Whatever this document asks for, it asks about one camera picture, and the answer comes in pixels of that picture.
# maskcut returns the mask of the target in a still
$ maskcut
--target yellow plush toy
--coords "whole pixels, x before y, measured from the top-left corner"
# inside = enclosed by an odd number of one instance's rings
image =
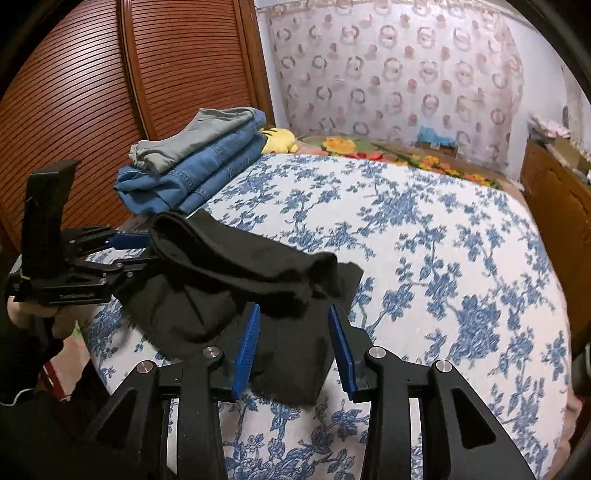
[[[260,132],[266,135],[267,144],[262,152],[265,153],[296,153],[296,136],[285,128],[267,128]]]

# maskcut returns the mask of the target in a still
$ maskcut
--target hand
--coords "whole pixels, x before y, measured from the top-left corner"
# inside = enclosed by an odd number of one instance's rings
[[[69,337],[76,325],[76,319],[79,315],[77,306],[65,307],[44,307],[33,301],[18,303],[14,297],[8,299],[7,304],[8,317],[11,322],[20,329],[26,330],[31,326],[35,317],[55,318],[51,332],[54,338],[64,339]]]

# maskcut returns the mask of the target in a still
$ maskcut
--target bed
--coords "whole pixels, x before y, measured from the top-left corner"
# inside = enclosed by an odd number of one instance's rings
[[[563,430],[570,334],[563,293],[528,210],[506,193],[406,166],[264,155],[205,206],[215,218],[365,271],[350,321],[376,345],[430,365],[451,361],[507,429],[537,478]],[[103,251],[110,263],[140,251]],[[143,359],[165,359],[117,300],[83,325],[109,392]],[[352,404],[333,366],[314,408],[247,392],[220,404],[230,479],[360,477],[369,404]],[[176,470],[176,414],[168,465]],[[413,479],[421,478],[411,402]]]

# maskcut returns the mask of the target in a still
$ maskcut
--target patterned curtain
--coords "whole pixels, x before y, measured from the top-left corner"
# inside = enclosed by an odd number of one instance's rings
[[[290,127],[411,144],[421,125],[503,173],[524,77],[497,12],[448,0],[307,0],[264,9]]]

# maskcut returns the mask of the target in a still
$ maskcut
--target silver bolt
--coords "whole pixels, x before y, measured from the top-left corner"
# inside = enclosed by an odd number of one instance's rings
[[[373,346],[369,349],[369,356],[374,358],[384,358],[386,356],[386,350],[380,346]]]
[[[220,349],[216,346],[207,346],[203,349],[205,358],[216,358],[220,354]]]
[[[146,374],[150,372],[153,368],[154,364],[148,360],[141,361],[140,363],[138,363],[138,366],[135,367],[135,369],[141,374]]]
[[[447,360],[437,360],[435,363],[435,368],[445,374],[452,371],[452,365]]]

